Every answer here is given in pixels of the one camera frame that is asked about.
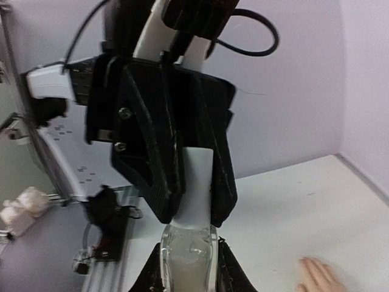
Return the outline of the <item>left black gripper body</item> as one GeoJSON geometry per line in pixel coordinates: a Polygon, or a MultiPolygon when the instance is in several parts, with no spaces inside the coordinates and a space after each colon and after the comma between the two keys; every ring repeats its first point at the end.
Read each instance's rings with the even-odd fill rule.
{"type": "Polygon", "coordinates": [[[84,138],[123,143],[127,158],[220,148],[235,93],[226,80],[180,66],[102,54],[92,68],[84,138]]]}

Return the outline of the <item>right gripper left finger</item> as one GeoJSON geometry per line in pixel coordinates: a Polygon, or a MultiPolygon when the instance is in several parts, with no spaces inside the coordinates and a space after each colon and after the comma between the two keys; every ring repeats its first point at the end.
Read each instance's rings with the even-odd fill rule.
{"type": "Polygon", "coordinates": [[[160,272],[160,243],[157,243],[129,292],[163,292],[160,272]]]}

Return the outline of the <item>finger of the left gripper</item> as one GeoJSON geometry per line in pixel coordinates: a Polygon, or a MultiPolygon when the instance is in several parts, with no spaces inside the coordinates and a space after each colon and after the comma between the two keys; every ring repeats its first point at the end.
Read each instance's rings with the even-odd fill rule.
{"type": "Polygon", "coordinates": [[[211,224],[217,228],[229,217],[238,199],[227,141],[235,92],[226,80],[205,74],[194,78],[197,145],[213,150],[211,224]]]}
{"type": "Polygon", "coordinates": [[[183,145],[163,67],[124,66],[114,120],[112,165],[168,224],[186,190],[183,145]]]}

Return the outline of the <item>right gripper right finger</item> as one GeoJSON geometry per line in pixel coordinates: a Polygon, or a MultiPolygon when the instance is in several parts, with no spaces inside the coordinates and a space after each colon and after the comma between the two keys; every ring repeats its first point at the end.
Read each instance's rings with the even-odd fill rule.
{"type": "Polygon", "coordinates": [[[257,292],[230,246],[222,237],[218,240],[218,265],[216,272],[217,292],[257,292]]]}

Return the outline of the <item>clear nail polish bottle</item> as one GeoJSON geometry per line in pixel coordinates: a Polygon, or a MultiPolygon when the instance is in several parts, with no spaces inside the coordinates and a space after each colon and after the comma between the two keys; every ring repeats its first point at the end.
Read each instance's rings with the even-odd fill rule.
{"type": "Polygon", "coordinates": [[[216,291],[217,230],[165,227],[160,242],[160,274],[165,291],[216,291]]]}

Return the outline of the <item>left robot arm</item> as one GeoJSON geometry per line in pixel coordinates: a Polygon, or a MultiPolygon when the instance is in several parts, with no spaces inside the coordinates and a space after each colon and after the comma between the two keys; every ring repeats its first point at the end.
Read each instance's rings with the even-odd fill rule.
{"type": "Polygon", "coordinates": [[[37,100],[86,105],[88,144],[108,132],[112,166],[138,188],[161,223],[183,209],[193,176],[184,151],[211,151],[210,222],[236,205],[227,128],[236,89],[201,72],[236,1],[104,1],[106,39],[91,68],[51,65],[27,74],[37,100]]]}

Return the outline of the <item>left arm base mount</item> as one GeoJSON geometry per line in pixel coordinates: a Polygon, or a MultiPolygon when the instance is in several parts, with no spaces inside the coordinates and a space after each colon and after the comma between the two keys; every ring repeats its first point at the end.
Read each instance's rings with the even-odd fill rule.
{"type": "Polygon", "coordinates": [[[88,223],[84,229],[82,249],[74,258],[73,270],[77,274],[87,275],[91,262],[118,262],[122,257],[129,219],[141,219],[142,211],[133,205],[120,205],[117,193],[107,185],[99,192],[89,196],[82,206],[88,223]],[[89,231],[92,226],[101,232],[98,245],[88,245],[89,231]]]}

